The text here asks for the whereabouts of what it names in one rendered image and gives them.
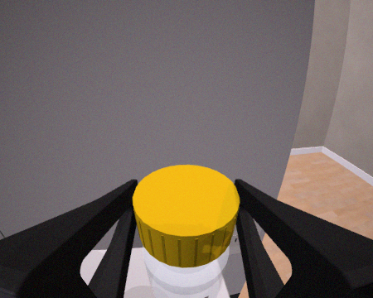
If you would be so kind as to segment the white bottle with yellow cap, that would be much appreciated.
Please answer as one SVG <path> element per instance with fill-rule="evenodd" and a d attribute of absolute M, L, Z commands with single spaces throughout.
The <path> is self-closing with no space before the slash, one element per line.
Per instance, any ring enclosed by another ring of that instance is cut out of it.
<path fill-rule="evenodd" d="M 155 298 L 216 298 L 230 254 L 240 197 L 203 166 L 169 166 L 133 194 L 143 260 Z"/>

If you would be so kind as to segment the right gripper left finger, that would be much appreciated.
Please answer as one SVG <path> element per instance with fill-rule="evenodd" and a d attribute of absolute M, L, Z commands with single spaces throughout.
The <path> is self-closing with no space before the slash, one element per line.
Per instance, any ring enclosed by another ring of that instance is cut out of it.
<path fill-rule="evenodd" d="M 124 298 L 137 225 L 137 185 L 130 180 L 88 204 L 1 239 L 0 287 L 21 298 Z M 81 263 L 117 221 L 87 285 Z"/>

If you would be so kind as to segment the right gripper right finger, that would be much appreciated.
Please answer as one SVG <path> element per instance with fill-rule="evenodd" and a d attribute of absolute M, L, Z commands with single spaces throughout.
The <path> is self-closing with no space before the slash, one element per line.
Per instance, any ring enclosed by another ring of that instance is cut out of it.
<path fill-rule="evenodd" d="M 373 298 L 373 239 L 285 204 L 241 179 L 235 187 L 240 197 L 235 224 L 249 298 Z M 285 285 L 254 220 L 291 263 Z"/>

